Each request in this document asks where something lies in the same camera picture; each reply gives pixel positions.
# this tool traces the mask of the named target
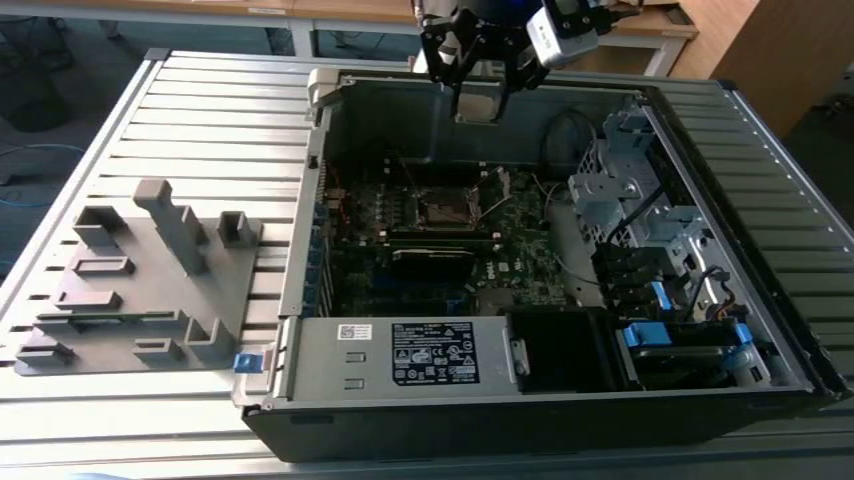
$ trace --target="cable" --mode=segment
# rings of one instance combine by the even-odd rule
[[[543,188],[543,184],[539,183],[539,178],[537,178],[537,174],[531,174],[531,178],[534,179],[534,183],[537,184],[537,188],[539,189],[539,191],[543,193],[543,196],[549,196],[549,192],[546,191],[546,189]]]
[[[18,202],[10,202],[8,200],[0,200],[0,205],[6,205],[7,207],[16,207],[16,208],[42,208],[42,207],[50,207],[51,205],[54,205],[54,202],[18,203]]]
[[[575,280],[589,283],[590,285],[595,285],[597,287],[601,287],[602,285],[599,284],[599,282],[594,282],[593,280],[587,280],[585,277],[582,277],[578,273],[575,273],[573,270],[570,270],[570,267],[566,266],[566,264],[563,263],[563,261],[561,260],[561,257],[555,257],[555,260],[558,261],[558,265],[561,265],[561,268],[563,269],[563,271],[566,273],[570,274],[570,276],[573,278],[575,278]]]
[[[728,298],[726,301],[721,305],[718,305],[718,308],[716,308],[714,312],[712,312],[712,314],[708,316],[710,320],[722,320],[724,313],[733,305],[736,305],[736,292],[733,292],[730,287],[726,286],[726,281],[721,282],[721,290],[724,290],[724,292],[728,294]]]
[[[557,184],[554,187],[551,187],[551,190],[549,190],[549,193],[546,194],[546,205],[543,206],[543,221],[549,221],[549,204],[551,203],[551,195],[554,195],[555,190],[558,189],[558,187],[562,184]]]
[[[585,120],[585,123],[587,124],[587,127],[590,129],[591,139],[590,139],[590,145],[587,147],[587,150],[585,151],[585,157],[587,156],[590,151],[595,149],[595,146],[598,143],[597,127],[590,117],[587,117],[587,115],[585,115],[585,113],[581,110],[578,110],[575,107],[566,108],[565,110],[558,112],[554,117],[549,119],[549,123],[546,123],[546,129],[543,130],[543,136],[539,139],[539,163],[543,165],[549,164],[549,158],[547,158],[549,157],[549,138],[551,137],[551,133],[555,129],[555,126],[558,125],[558,120],[561,120],[563,117],[567,117],[570,119],[570,121],[575,125],[575,128],[578,128],[579,130],[581,130],[581,125],[577,122],[577,119],[581,118],[582,120]]]
[[[635,210],[626,215],[626,218],[623,218],[623,220],[617,224],[617,226],[614,227],[614,230],[611,230],[611,233],[609,233],[609,236],[605,239],[605,243],[611,243],[611,240],[614,240],[614,237],[617,236],[617,234],[619,233],[619,231],[626,228],[629,225],[631,225],[631,222],[635,221],[635,219],[641,216],[641,214],[643,212],[646,212],[646,210],[653,206],[653,203],[656,203],[656,200],[658,200],[658,197],[662,196],[662,194],[665,193],[665,186],[661,185],[650,194],[649,197],[646,197],[646,199],[643,199],[643,202],[641,202],[641,205],[638,205],[638,208],[635,208]]]
[[[718,265],[710,265],[709,268],[704,270],[704,273],[701,273],[700,278],[697,279],[697,285],[694,285],[694,288],[692,289],[689,302],[685,304],[685,313],[682,314],[681,319],[682,322],[688,322],[690,320],[692,314],[694,313],[694,305],[697,305],[697,299],[700,298],[700,293],[704,290],[704,283],[706,282],[706,279],[712,276],[712,274],[718,271],[725,272],[724,268],[721,268]]]
[[[20,152],[22,150],[51,149],[51,148],[72,150],[78,152],[80,155],[86,154],[86,150],[82,149],[80,147],[75,147],[74,145],[64,145],[60,143],[38,143],[34,145],[22,145],[20,147],[11,148],[10,150],[0,152],[0,157],[3,157],[4,155],[8,155],[10,153]]]

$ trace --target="blue drive latch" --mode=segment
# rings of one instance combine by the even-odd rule
[[[626,345],[633,347],[668,347],[673,345],[665,322],[635,322],[623,329]]]

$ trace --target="barcode sticker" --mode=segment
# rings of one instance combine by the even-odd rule
[[[359,325],[339,325],[338,326],[338,339],[339,340],[371,340],[374,334],[374,328],[370,324]]]

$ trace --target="desk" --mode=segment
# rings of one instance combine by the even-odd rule
[[[317,57],[319,30],[417,34],[409,0],[8,0],[3,10],[44,17],[287,28],[303,58]],[[697,27],[674,24],[662,9],[647,8],[639,17],[625,19],[601,43],[656,50],[643,73],[666,76],[697,34]]]

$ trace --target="white label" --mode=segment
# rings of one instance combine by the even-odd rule
[[[247,8],[250,13],[261,13],[262,15],[286,15],[285,10],[278,8]]]
[[[339,340],[370,340],[373,334],[373,325],[339,325]]]

